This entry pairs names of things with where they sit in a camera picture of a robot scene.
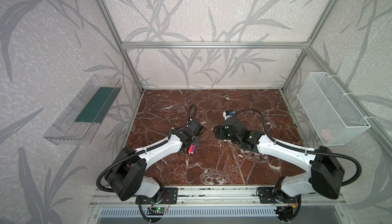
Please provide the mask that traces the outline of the pink marker pen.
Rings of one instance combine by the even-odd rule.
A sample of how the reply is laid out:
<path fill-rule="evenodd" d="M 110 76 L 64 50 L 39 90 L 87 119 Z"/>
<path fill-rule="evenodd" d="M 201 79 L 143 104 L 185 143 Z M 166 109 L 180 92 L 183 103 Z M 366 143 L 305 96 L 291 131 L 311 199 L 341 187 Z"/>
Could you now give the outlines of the pink marker pen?
<path fill-rule="evenodd" d="M 192 146 L 190 147 L 188 153 L 189 153 L 189 154 L 193 154 L 193 153 L 194 153 L 194 150 L 195 150 L 195 146 L 192 145 Z"/>

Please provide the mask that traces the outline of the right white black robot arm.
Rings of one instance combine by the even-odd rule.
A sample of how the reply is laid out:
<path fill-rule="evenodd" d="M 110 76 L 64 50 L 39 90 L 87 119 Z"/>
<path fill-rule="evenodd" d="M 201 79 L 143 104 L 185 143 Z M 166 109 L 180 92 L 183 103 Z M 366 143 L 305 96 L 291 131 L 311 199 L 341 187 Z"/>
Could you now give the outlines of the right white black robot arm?
<path fill-rule="evenodd" d="M 359 161 L 353 157 L 333 153 L 325 146 L 317 149 L 297 146 L 275 139 L 267 131 L 248 130 L 236 116 L 228 117 L 213 130 L 219 140 L 229 140 L 243 150 L 279 158 L 304 171 L 278 180 L 272 194 L 279 203 L 308 193 L 335 200 L 341 187 L 352 184 L 362 173 Z"/>

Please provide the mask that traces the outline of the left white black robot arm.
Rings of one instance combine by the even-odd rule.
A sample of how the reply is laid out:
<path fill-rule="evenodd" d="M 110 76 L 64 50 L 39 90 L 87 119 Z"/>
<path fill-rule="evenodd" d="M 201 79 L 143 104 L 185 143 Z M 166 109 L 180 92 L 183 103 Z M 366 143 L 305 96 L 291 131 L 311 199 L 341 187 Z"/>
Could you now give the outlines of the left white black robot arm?
<path fill-rule="evenodd" d="M 99 174 L 96 187 L 104 192 L 116 193 L 121 201 L 133 196 L 144 196 L 154 202 L 162 200 L 164 186 L 158 180 L 146 177 L 146 170 L 172 154 L 192 152 L 199 145 L 204 130 L 205 127 L 197 120 L 191 120 L 151 145 L 123 148 L 113 163 Z"/>

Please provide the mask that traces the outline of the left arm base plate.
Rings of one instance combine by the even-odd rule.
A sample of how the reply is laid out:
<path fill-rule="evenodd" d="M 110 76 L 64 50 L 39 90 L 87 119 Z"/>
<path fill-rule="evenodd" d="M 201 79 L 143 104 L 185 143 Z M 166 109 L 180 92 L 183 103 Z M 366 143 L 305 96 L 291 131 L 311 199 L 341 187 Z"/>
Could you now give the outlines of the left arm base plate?
<path fill-rule="evenodd" d="M 136 198 L 136 204 L 141 205 L 152 205 L 152 204 L 176 204 L 178 199 L 179 189 L 176 187 L 166 187 L 163 190 L 158 191 L 157 196 L 149 198 L 147 196 L 138 196 Z"/>

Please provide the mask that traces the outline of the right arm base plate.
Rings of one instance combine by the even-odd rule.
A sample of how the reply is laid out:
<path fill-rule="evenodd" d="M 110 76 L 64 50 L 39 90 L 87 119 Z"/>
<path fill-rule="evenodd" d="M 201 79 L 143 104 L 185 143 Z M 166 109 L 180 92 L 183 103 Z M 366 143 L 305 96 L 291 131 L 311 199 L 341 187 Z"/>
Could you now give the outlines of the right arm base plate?
<path fill-rule="evenodd" d="M 295 204 L 296 197 L 291 197 L 284 193 L 281 189 L 275 187 L 258 187 L 256 195 L 262 204 Z"/>

